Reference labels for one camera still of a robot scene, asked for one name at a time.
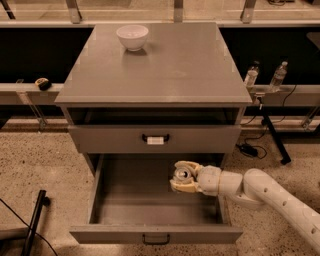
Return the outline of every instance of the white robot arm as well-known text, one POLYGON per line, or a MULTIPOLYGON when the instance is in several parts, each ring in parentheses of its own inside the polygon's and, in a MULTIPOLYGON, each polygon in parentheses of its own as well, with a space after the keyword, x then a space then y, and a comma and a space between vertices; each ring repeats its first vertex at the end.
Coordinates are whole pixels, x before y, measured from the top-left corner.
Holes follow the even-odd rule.
POLYGON ((173 179, 170 180, 173 190, 201 192, 209 196, 224 195, 253 210, 260 210, 268 204, 320 254, 319 213, 291 195, 265 172, 250 169, 243 176, 187 161, 177 162, 175 167, 173 179))

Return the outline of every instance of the terrazzo floor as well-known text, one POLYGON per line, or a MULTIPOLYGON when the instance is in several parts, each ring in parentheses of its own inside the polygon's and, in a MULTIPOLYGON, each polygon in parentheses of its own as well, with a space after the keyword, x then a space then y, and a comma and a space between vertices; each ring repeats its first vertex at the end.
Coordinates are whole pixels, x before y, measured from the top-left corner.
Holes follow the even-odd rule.
MULTIPOLYGON (((244 138, 258 134, 243 134, 244 138)), ((255 145, 263 146, 264 159, 248 158, 235 149, 225 170, 242 173, 260 168, 297 198, 320 212, 319 143, 285 143, 292 162, 281 165, 271 137, 266 134, 255 145)), ((317 255, 311 246, 273 209, 267 206, 256 212, 227 200, 233 226, 243 234, 231 245, 84 245, 70 235, 69 227, 83 225, 93 176, 65 131, 37 133, 2 129, 0 132, 0 197, 29 223, 40 189, 51 199, 43 207, 38 232, 58 255, 317 255)), ((0 229, 23 227, 23 224, 0 203, 0 229)), ((6 244, 0 255, 20 255, 23 240, 6 244)), ((36 237, 31 255, 54 255, 36 237)))

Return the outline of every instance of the black pole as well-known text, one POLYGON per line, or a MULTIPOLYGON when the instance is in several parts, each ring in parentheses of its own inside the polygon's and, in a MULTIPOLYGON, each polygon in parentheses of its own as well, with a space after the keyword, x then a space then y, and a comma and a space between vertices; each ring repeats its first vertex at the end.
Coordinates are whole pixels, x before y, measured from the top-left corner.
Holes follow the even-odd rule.
POLYGON ((38 199, 37 199, 34 211, 33 211, 32 219, 30 222, 28 234, 27 234, 26 240, 24 242, 21 256, 29 256, 30 255, 33 239, 36 234, 38 222, 39 222, 40 215, 41 215, 42 206, 49 205, 49 203, 50 203, 50 200, 49 200, 49 198, 46 197, 46 191, 40 190, 39 194, 38 194, 38 199))
POLYGON ((261 113, 262 113, 262 116, 263 116, 263 119, 264 119, 264 122, 267 124, 268 128, 269 128, 269 131, 272 135, 272 138, 274 140, 274 142, 277 144, 277 147, 283 157, 283 159, 281 160, 281 163, 283 165, 287 164, 287 163, 290 163, 291 162, 291 158, 290 156, 288 155, 287 153, 287 150, 285 149, 285 147, 283 146, 283 143, 279 137, 279 135, 277 134, 276 130, 274 129, 274 126, 267 114, 267 112, 265 111, 264 108, 261 108, 261 113))

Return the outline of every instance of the water bottle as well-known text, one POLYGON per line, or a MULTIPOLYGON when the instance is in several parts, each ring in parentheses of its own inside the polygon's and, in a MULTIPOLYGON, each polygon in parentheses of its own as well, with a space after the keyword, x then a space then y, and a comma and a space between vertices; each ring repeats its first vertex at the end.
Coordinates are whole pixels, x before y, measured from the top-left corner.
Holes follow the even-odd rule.
POLYGON ((249 67, 246 78, 244 79, 244 85, 250 92, 256 82, 259 75, 259 61, 254 61, 253 65, 249 67))
POLYGON ((274 72, 273 78, 270 82, 270 88, 272 92, 279 91, 280 85, 282 84, 287 74, 287 66, 288 66, 288 62, 283 61, 281 65, 277 67, 276 71, 274 72))

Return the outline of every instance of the cabinet top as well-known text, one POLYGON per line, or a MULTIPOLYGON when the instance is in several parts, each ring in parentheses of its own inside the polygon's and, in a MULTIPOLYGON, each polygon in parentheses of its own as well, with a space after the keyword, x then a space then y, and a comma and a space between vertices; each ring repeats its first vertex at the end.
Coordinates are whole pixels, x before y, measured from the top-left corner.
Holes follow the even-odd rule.
POLYGON ((251 98, 215 23, 142 24, 143 49, 127 51, 116 31, 95 26, 57 104, 231 104, 251 98))

